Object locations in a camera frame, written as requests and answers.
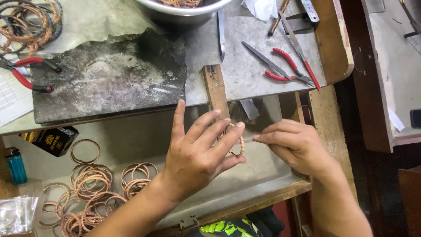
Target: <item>clothing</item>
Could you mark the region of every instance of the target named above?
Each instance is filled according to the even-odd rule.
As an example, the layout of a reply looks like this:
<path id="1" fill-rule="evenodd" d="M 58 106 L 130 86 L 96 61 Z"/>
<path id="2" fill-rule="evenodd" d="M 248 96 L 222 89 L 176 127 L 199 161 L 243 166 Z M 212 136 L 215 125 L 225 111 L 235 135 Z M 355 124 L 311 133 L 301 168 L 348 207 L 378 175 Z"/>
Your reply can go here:
<path id="1" fill-rule="evenodd" d="M 247 217 L 198 228 L 187 234 L 187 237 L 279 237 L 284 228 L 284 223 L 278 220 L 270 206 L 250 213 Z"/>

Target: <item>hand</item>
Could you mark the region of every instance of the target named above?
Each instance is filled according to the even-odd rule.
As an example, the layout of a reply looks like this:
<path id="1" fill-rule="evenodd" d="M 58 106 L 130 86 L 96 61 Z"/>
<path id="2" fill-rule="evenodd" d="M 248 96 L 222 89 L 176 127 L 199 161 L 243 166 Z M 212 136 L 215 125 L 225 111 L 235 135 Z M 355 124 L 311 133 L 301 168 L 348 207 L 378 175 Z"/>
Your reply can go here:
<path id="1" fill-rule="evenodd" d="M 313 126 L 282 119 L 253 139 L 267 144 L 291 168 L 316 179 L 321 180 L 331 171 L 340 169 Z"/>
<path id="2" fill-rule="evenodd" d="M 238 163 L 245 163 L 243 156 L 226 157 L 244 131 L 243 122 L 236 124 L 211 149 L 218 135 L 227 128 L 231 120 L 220 120 L 206 129 L 221 114 L 220 110 L 209 111 L 198 118 L 185 134 L 185 108 L 186 103 L 179 100 L 165 166 L 156 177 L 160 179 L 167 197 L 174 203 L 180 203 L 197 193 L 222 172 Z"/>

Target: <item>metal hinge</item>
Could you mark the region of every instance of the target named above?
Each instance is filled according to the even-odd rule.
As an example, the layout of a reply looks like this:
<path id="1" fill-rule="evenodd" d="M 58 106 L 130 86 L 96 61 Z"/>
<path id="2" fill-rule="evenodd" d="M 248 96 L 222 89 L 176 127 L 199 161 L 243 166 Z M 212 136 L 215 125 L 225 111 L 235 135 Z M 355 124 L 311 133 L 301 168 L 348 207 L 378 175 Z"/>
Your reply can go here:
<path id="1" fill-rule="evenodd" d="M 190 229 L 198 225 L 196 215 L 186 216 L 180 220 L 180 230 Z"/>

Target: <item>forearm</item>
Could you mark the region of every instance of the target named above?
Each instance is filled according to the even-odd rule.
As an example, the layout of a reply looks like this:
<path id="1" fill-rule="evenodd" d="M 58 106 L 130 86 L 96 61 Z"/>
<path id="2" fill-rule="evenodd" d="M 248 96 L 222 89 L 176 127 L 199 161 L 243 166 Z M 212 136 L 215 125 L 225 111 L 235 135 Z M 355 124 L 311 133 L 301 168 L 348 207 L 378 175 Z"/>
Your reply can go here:
<path id="1" fill-rule="evenodd" d="M 162 192 L 160 174 L 130 201 L 109 215 L 88 237 L 142 237 L 178 204 Z"/>
<path id="2" fill-rule="evenodd" d="M 326 236 L 371 237 L 370 225 L 337 165 L 331 174 L 313 180 L 312 213 L 316 227 Z"/>

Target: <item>metal ruler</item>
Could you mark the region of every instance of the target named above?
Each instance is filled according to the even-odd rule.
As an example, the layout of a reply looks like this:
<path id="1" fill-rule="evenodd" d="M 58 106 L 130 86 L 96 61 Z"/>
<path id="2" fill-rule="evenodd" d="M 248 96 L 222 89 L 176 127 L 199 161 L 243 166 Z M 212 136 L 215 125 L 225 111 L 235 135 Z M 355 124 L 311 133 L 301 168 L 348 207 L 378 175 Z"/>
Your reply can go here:
<path id="1" fill-rule="evenodd" d="M 307 14 L 309 15 L 310 21 L 319 22 L 319 16 L 316 13 L 316 10 L 313 7 L 311 0 L 301 0 L 304 8 L 306 9 Z"/>

